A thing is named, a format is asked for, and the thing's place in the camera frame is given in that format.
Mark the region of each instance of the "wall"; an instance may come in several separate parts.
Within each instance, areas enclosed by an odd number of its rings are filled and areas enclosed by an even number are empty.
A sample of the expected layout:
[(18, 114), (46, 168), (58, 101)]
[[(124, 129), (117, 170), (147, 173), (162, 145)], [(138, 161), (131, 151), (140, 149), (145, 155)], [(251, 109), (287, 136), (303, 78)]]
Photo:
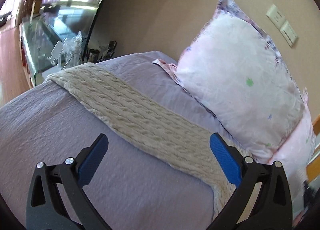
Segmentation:
[[(312, 119), (320, 114), (320, 10), (313, 0), (235, 0), (274, 40), (292, 76), (308, 88)], [(118, 41), (116, 55), (159, 50), (178, 60), (214, 12), (217, 0), (105, 0), (92, 42)], [(300, 38), (290, 48), (265, 16), (276, 4)]]

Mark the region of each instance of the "light switch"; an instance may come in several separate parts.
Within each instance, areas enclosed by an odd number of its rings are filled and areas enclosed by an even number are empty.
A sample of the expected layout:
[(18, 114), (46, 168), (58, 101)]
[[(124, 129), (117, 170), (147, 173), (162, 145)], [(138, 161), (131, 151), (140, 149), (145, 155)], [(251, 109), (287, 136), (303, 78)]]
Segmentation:
[(282, 33), (283, 37), (286, 39), (290, 47), (292, 47), (298, 36), (288, 21), (285, 21), (284, 25), (280, 28), (280, 32)]
[(267, 12), (267, 17), (269, 17), (269, 19), (278, 28), (278, 30), (286, 21), (284, 15), (279, 11), (278, 7), (276, 7), (275, 5), (271, 6), (269, 11)]

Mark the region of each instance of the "wooden floor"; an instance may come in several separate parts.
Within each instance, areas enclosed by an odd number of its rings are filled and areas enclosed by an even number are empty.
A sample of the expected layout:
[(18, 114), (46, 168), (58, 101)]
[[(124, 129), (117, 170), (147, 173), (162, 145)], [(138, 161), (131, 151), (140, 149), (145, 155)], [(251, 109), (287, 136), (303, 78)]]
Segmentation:
[(0, 107), (29, 90), (19, 46), (19, 29), (10, 20), (0, 30)]

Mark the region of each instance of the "bed sheet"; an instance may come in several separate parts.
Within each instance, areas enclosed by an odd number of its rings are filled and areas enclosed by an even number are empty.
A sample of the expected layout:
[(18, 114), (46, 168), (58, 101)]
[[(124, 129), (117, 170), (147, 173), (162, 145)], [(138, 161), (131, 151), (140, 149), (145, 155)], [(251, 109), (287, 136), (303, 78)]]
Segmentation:
[[(99, 65), (166, 108), (230, 138), (211, 113), (151, 63), (157, 58), (174, 62), (163, 53), (148, 52)], [(58, 164), (76, 156), (100, 133), (108, 136), (109, 150), (84, 190), (114, 230), (206, 229), (212, 221), (208, 185), (136, 149), (51, 81), (6, 104), (0, 118), (0, 193), (24, 225), (36, 163)], [(60, 191), (71, 218), (78, 221)]]

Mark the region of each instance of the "folded blanket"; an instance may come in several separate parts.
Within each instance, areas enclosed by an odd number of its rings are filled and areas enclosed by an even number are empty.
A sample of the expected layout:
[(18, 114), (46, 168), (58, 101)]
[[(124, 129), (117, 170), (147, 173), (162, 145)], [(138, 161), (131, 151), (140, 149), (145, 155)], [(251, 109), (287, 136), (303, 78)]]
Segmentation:
[[(211, 132), (160, 106), (92, 63), (52, 74), (47, 80), (65, 88), (88, 111), (138, 149), (210, 185), (214, 191), (214, 218), (220, 213), (235, 186), (228, 182), (210, 150)], [(230, 140), (224, 140), (234, 146)], [(251, 155), (235, 147), (243, 156)], [(249, 216), (258, 191), (257, 186), (241, 220)]]

